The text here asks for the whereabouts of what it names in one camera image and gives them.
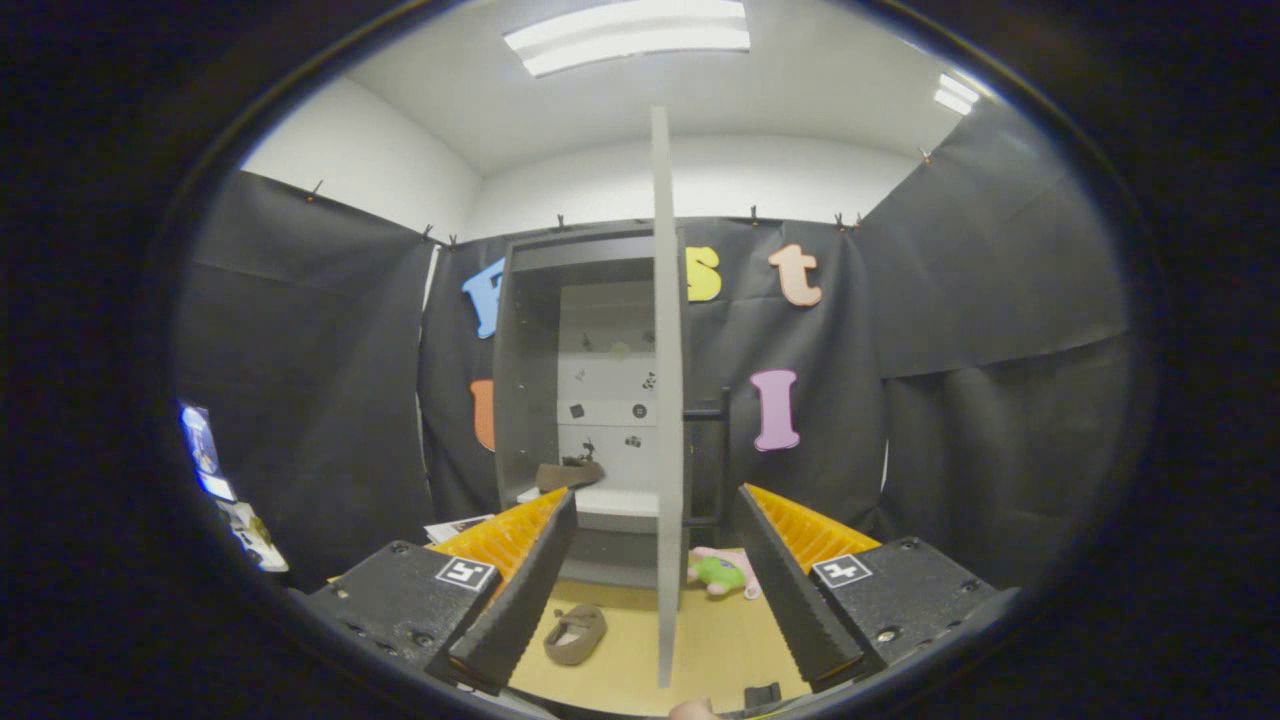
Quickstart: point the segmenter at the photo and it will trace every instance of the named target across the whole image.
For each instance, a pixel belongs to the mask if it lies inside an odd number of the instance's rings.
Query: black curtain
[[[175,319],[184,398],[289,561],[320,585],[433,521],[413,393],[428,249],[275,181],[228,178]]]
[[[471,383],[493,378],[494,338],[476,334],[479,318],[462,283],[507,256],[508,238],[467,242],[436,255],[422,313],[417,383],[422,450],[440,520],[502,510],[494,455],[476,439]]]
[[[1027,584],[1124,484],[1123,419],[1153,373],[1117,204],[982,101],[863,220],[890,441],[877,537]]]
[[[884,457],[882,389],[876,364],[867,270],[849,232],[805,222],[685,220],[689,247],[719,256],[721,293],[690,302],[686,395],[699,404],[731,396],[730,477],[870,530]],[[817,260],[808,272],[822,300],[812,307],[782,295],[768,258],[797,243]],[[792,427],[800,443],[760,452],[760,401],[750,378],[796,373]]]

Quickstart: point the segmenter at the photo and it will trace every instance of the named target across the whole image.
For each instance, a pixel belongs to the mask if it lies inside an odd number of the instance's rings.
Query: orange gripper pad
[[[516,570],[525,562],[538,536],[547,527],[548,518],[566,492],[566,488],[559,488],[538,500],[517,505],[433,546],[431,550],[495,565],[502,573],[502,583],[493,591],[493,598],[497,598],[507,587],[507,580],[513,578]]]
[[[879,547],[879,543],[859,533],[858,530],[841,525],[840,523],[814,512],[799,502],[790,501],[781,495],[760,489],[746,483],[748,492],[755,503],[764,511],[764,516],[773,524],[787,550],[805,574],[814,562],[831,560],[841,555],[863,552]]]

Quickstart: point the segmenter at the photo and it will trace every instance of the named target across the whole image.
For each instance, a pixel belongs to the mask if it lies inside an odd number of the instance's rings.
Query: foam letter
[[[476,380],[471,383],[471,396],[476,398],[475,427],[476,439],[493,451],[493,380]]]
[[[476,328],[480,340],[498,329],[498,293],[502,291],[502,266],[506,264],[507,259],[503,258],[462,283],[462,292],[471,296],[476,316],[480,318],[480,327]]]
[[[685,278],[689,282],[689,301],[703,302],[719,295],[719,255],[712,247],[685,249]]]
[[[805,255],[799,245],[792,242],[769,255],[769,264],[778,269],[782,295],[792,305],[812,307],[822,300],[822,288],[809,287],[809,278],[805,277],[805,270],[817,268],[818,260],[813,255]]]
[[[791,384],[795,382],[792,370],[760,370],[751,375],[751,384],[760,391],[760,437],[755,438],[755,448],[760,452],[800,445],[800,434],[791,428]]]

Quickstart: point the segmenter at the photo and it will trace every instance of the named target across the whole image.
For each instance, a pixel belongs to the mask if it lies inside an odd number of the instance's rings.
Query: orange letter
[[[471,395],[476,398],[476,439],[493,452],[493,380],[471,383]]]
[[[782,295],[792,305],[812,307],[822,300],[822,288],[809,287],[809,278],[805,277],[805,270],[817,268],[818,260],[813,255],[805,255],[799,245],[792,242],[769,255],[769,264],[778,269]]]

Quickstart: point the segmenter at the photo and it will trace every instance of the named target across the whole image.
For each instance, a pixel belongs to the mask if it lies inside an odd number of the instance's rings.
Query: pink letter i
[[[800,445],[800,436],[791,428],[791,384],[795,382],[792,370],[760,370],[751,375],[751,384],[760,391],[760,437],[755,438],[755,448],[760,452]]]

